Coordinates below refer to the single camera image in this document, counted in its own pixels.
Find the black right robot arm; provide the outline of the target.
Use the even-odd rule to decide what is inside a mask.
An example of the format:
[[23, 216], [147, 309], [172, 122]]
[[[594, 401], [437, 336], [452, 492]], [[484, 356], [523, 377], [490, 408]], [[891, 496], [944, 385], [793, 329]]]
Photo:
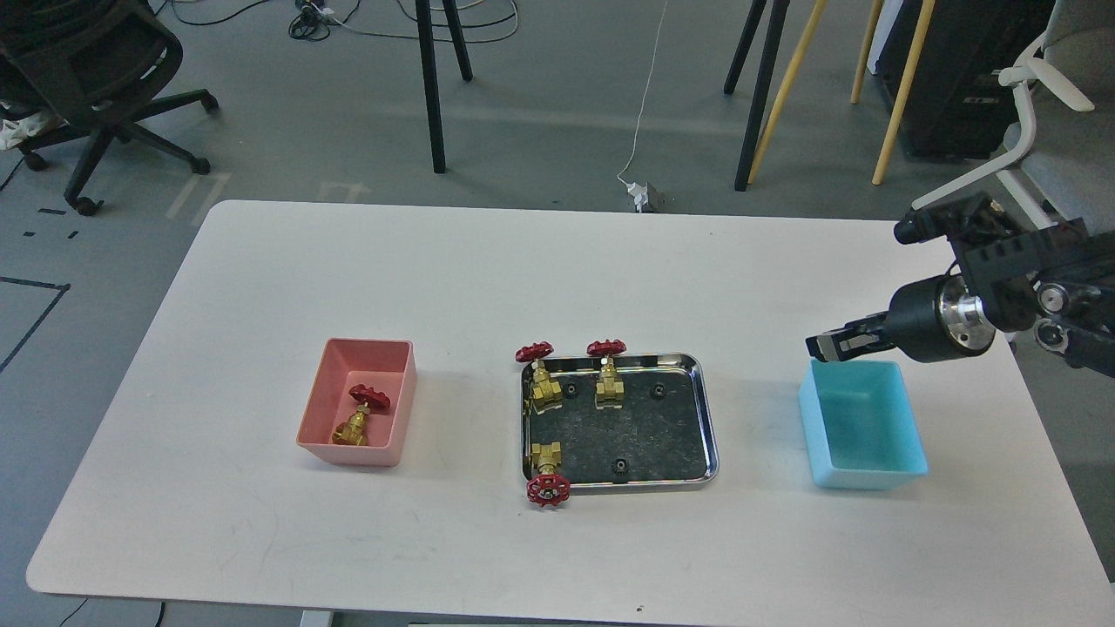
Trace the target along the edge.
[[944, 237], [958, 273], [896, 290], [880, 314], [806, 339], [820, 361], [899, 349], [913, 361], [988, 353], [996, 332], [1032, 330], [1072, 367], [1114, 373], [1111, 232], [1082, 219], [1028, 230], [985, 193], [908, 211], [893, 230], [901, 245]]

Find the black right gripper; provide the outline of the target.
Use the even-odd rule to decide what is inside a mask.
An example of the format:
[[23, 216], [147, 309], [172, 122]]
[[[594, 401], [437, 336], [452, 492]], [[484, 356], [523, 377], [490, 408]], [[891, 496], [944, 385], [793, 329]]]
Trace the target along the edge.
[[963, 276], [937, 274], [896, 290], [888, 317], [856, 319], [805, 343], [818, 361], [851, 361], [895, 347], [915, 361], [951, 361], [988, 353], [995, 334]]

